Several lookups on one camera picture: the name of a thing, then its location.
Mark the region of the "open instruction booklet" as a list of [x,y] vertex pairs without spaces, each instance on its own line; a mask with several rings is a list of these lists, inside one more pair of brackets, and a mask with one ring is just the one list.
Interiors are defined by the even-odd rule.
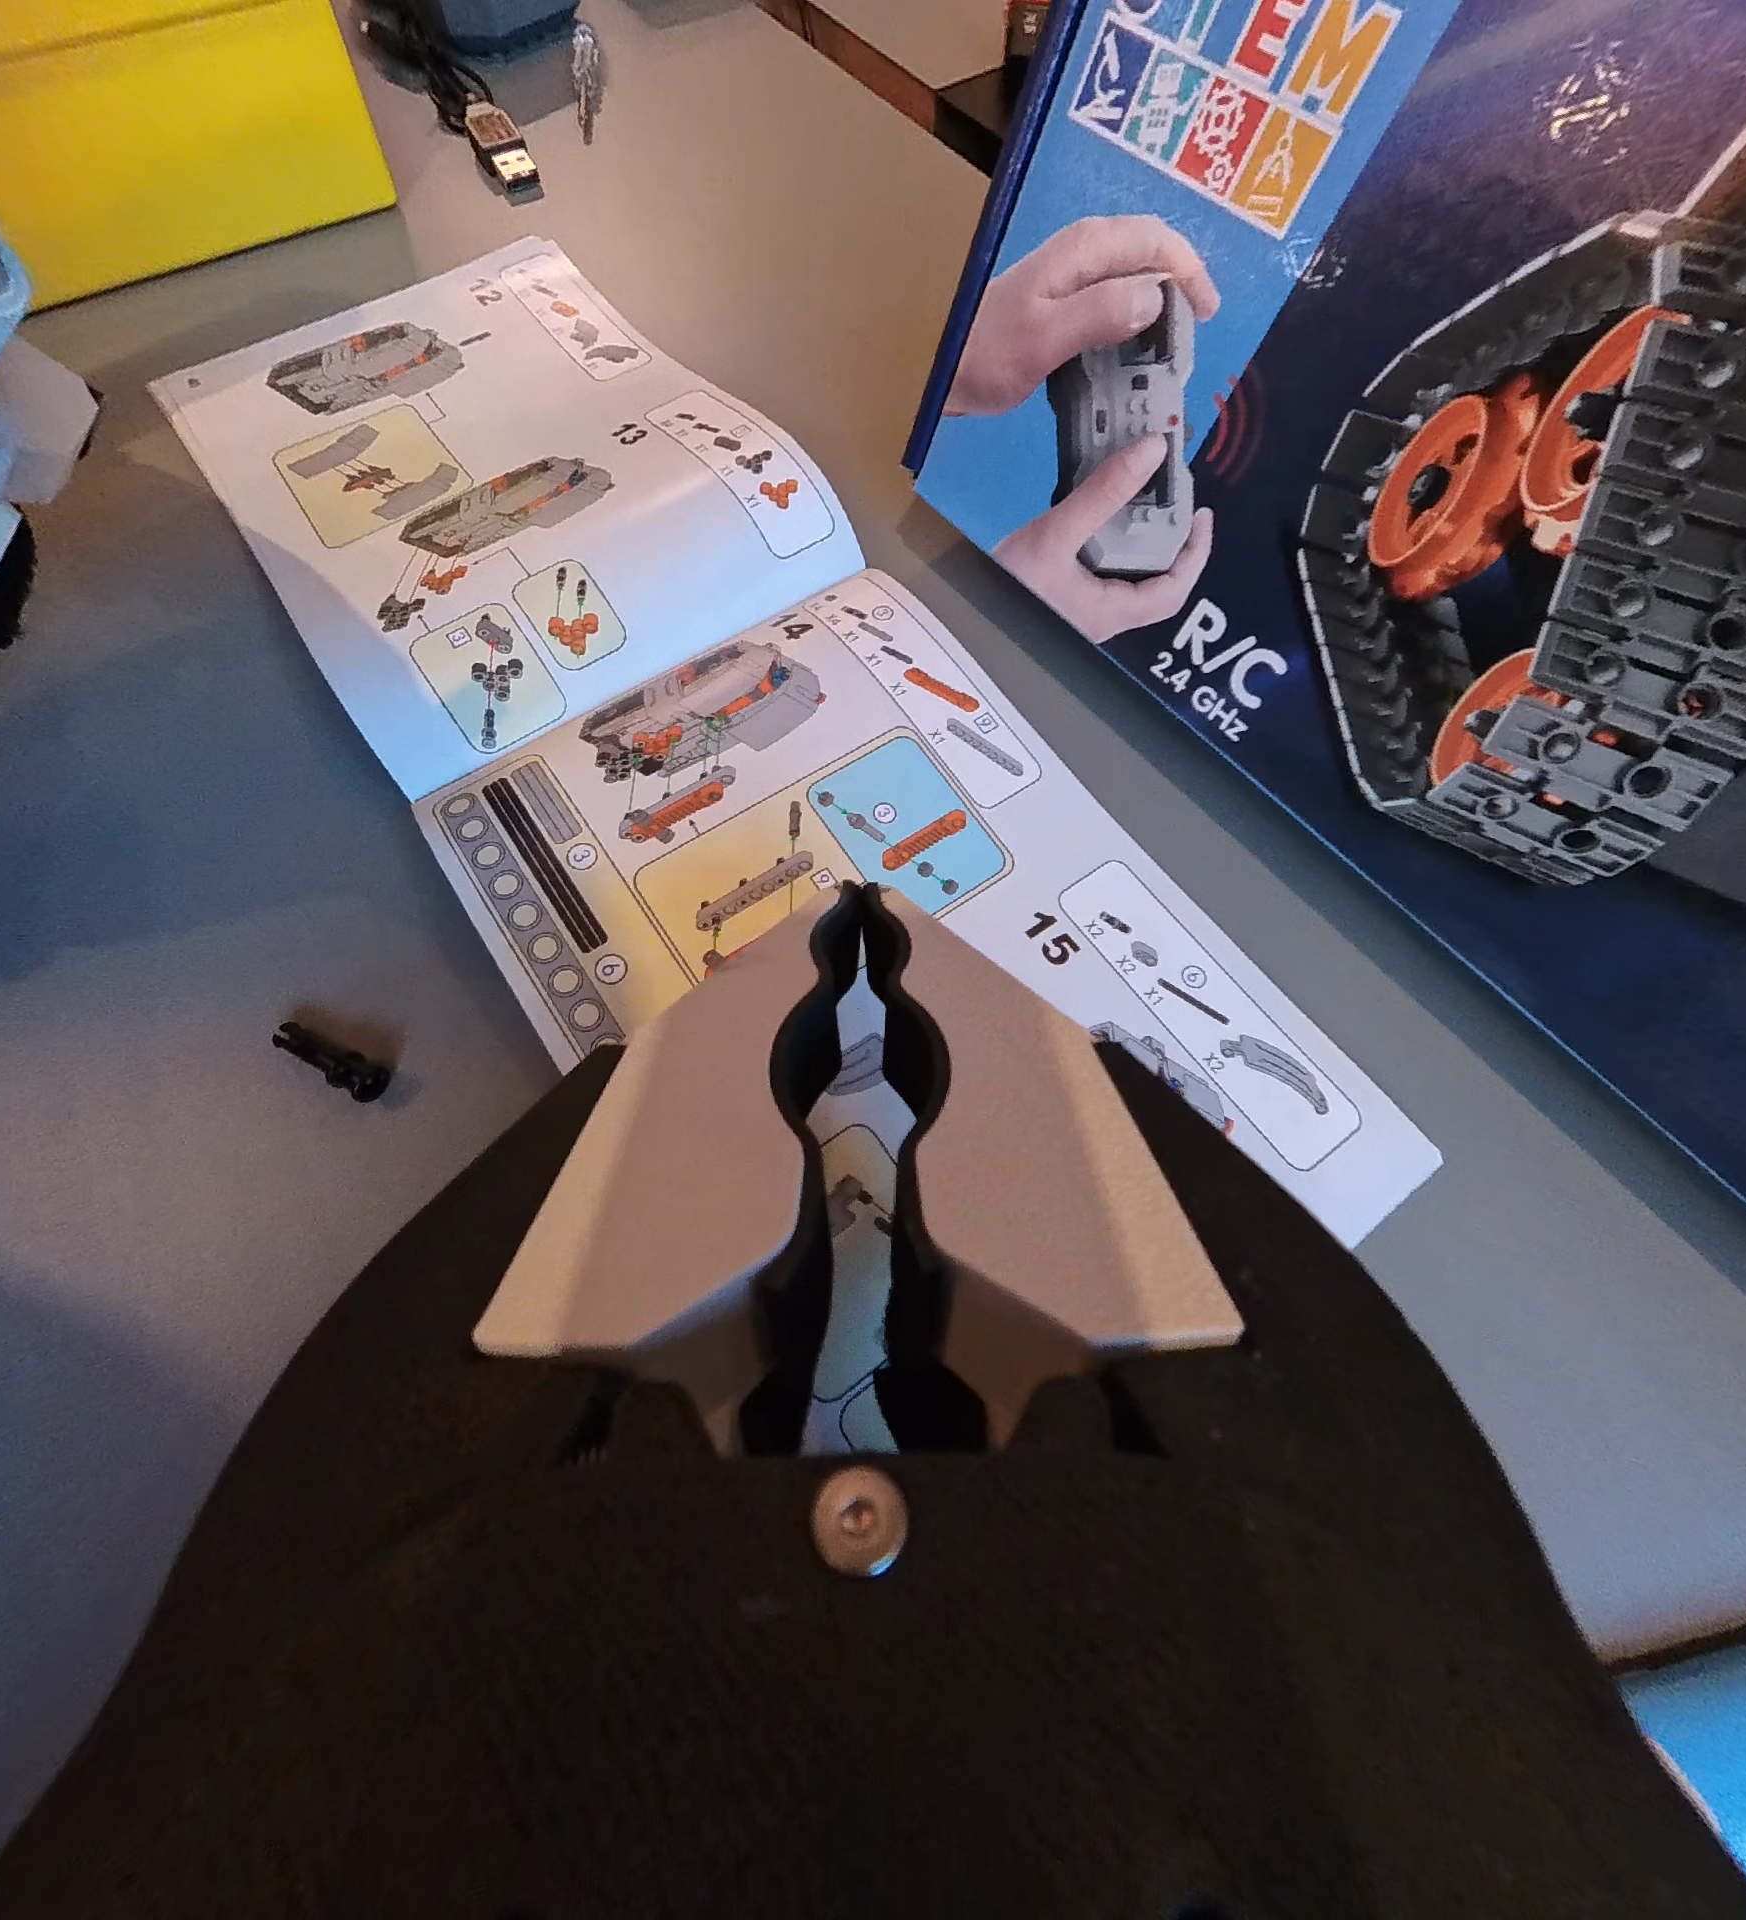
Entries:
[[1437,1144],[550,240],[151,393],[555,1065],[839,881],[947,919],[1359,1245]]

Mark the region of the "adjacent grey table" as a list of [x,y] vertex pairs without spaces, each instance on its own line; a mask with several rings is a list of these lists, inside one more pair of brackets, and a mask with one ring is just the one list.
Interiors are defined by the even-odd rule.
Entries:
[[1050,2],[757,2],[863,88],[989,176]]

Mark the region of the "grey desk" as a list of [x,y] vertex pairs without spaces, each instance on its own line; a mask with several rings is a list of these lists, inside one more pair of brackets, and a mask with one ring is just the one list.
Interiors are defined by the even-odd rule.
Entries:
[[[239,1431],[553,1064],[149,379],[555,237],[789,428],[1136,842],[1435,1140],[1360,1251],[1614,1658],[1746,1622],[1746,1207],[915,501],[903,451],[981,172],[750,2],[588,2],[501,71],[511,207],[361,88],[399,207],[30,325],[102,390],[0,654],[0,1846],[82,1736]],[[375,1102],[270,1044],[391,1065]]]

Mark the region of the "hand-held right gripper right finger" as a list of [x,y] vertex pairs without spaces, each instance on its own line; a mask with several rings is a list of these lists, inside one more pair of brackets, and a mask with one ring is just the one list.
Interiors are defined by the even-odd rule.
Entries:
[[895,1163],[877,1400],[910,1452],[1000,1445],[1105,1354],[1246,1320],[1090,1031],[893,888],[871,889]]

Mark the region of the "yellow storage bin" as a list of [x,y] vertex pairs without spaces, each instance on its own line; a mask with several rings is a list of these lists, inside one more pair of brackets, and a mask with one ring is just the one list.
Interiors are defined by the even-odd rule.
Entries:
[[394,201],[330,2],[0,2],[0,231],[34,309]]

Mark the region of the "blue toy kit box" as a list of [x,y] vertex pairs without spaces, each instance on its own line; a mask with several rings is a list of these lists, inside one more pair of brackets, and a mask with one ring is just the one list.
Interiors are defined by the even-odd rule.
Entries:
[[918,494],[1746,1198],[1746,2],[1057,2]]

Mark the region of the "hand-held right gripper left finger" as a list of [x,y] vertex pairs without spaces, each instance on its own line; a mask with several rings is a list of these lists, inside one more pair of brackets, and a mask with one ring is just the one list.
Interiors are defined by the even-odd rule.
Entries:
[[802,905],[621,1048],[477,1323],[486,1354],[676,1381],[718,1449],[799,1452],[835,1254],[809,1129],[863,888]]

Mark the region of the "black connector pin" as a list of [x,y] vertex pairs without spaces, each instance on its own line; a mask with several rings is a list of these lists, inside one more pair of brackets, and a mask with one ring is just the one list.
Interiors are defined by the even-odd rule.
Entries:
[[354,1102],[375,1102],[391,1086],[391,1065],[331,1040],[309,1024],[282,1021],[272,1028],[270,1044],[314,1068],[330,1089],[347,1091]]

